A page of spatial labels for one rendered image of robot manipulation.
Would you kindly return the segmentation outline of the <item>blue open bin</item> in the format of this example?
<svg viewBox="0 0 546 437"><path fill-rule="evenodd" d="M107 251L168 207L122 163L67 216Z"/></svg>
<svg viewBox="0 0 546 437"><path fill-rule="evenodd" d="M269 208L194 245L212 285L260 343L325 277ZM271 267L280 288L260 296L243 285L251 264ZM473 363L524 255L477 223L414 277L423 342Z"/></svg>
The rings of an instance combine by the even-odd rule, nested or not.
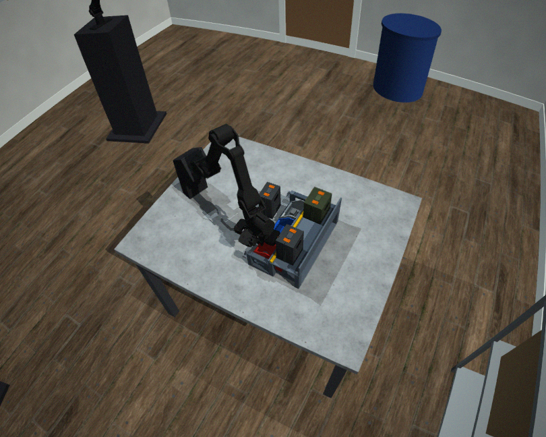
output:
<svg viewBox="0 0 546 437"><path fill-rule="evenodd" d="M274 230L281 231L284 229L286 224L292 225L295 220L291 218L279 218L278 221L275 224Z"/></svg>

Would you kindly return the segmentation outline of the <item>olive green tool case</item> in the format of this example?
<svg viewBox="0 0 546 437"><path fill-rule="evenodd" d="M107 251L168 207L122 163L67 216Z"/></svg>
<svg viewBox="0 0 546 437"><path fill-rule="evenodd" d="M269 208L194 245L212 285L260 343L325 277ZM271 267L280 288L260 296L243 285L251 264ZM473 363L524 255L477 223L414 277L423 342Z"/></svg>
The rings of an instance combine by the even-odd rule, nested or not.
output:
<svg viewBox="0 0 546 437"><path fill-rule="evenodd" d="M304 201L303 217L321 224L331 205L332 193L314 187Z"/></svg>

